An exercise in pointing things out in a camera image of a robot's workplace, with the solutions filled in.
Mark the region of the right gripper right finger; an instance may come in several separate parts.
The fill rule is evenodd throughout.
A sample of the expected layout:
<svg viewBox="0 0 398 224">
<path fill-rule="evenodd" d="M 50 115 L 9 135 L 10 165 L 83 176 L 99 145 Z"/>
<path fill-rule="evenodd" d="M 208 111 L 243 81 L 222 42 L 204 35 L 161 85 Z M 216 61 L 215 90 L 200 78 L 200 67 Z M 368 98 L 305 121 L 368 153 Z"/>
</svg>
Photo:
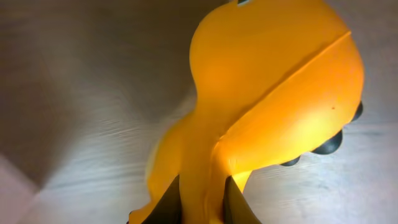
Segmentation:
<svg viewBox="0 0 398 224">
<path fill-rule="evenodd" d="M 229 176 L 225 182 L 223 219 L 225 224 L 261 224 L 232 176 Z"/>
</svg>

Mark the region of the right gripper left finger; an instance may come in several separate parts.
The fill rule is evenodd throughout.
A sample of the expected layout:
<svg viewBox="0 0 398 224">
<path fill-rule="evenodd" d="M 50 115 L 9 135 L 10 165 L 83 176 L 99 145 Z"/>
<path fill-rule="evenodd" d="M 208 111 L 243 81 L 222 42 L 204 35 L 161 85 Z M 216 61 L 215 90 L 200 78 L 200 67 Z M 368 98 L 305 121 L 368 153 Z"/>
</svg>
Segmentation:
<svg viewBox="0 0 398 224">
<path fill-rule="evenodd" d="M 181 224 L 182 203 L 179 191 L 180 176 L 176 176 L 159 202 L 142 224 Z"/>
</svg>

